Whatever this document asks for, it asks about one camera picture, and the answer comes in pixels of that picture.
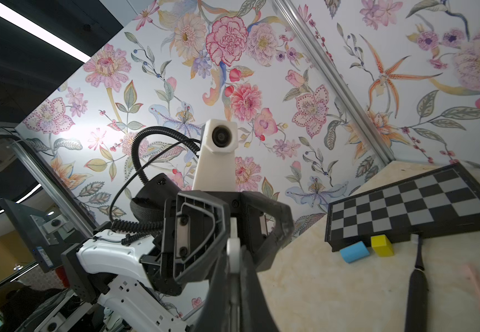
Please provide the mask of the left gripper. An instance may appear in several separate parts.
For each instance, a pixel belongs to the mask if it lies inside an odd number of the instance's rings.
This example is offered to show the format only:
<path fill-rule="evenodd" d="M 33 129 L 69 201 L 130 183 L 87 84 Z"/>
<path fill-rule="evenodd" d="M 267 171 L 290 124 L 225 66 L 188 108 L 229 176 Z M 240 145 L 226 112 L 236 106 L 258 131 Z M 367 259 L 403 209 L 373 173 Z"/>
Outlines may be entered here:
<path fill-rule="evenodd" d="M 212 292 L 225 288 L 230 281 L 225 248 L 239 213 L 241 244 L 256 271 L 269 270 L 295 229 L 290 206 L 260 192 L 180 191 L 166 200 L 163 230 L 140 259 L 153 288 L 172 296 L 204 280 Z"/>

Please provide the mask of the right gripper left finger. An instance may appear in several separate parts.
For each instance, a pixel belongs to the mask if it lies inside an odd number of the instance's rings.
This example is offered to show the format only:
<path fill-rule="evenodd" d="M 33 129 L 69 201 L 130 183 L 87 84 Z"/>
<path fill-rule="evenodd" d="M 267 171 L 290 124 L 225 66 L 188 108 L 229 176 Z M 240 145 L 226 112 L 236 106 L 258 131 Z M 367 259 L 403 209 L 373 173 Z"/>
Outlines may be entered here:
<path fill-rule="evenodd" d="M 214 266 L 209 292 L 194 327 L 195 332 L 230 331 L 230 280 L 228 256 L 221 253 Z"/>

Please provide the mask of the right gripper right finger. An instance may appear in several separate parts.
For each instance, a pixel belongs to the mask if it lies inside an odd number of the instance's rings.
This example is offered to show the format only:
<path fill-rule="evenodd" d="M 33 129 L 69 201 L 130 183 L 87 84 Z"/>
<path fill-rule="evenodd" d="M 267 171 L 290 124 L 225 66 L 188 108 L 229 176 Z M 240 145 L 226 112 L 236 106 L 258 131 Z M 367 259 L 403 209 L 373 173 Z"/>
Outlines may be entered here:
<path fill-rule="evenodd" d="M 241 248 L 240 331 L 279 332 L 268 308 L 250 252 Z"/>

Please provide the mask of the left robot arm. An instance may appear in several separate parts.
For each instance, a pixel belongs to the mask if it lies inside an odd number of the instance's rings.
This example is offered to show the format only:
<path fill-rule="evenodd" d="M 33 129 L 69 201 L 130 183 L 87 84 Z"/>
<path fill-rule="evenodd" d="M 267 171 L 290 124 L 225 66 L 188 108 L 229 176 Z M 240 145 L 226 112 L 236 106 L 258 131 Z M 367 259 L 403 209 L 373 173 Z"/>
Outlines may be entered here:
<path fill-rule="evenodd" d="M 194 153 L 194 183 L 148 178 L 140 143 L 173 138 Z M 209 121 L 199 139 L 166 127 L 139 132 L 131 146 L 143 188 L 133 221 L 115 217 L 62 256 L 72 290 L 111 309 L 136 331 L 276 331 L 258 278 L 291 238 L 288 205 L 259 192 L 237 192 L 236 125 Z"/>

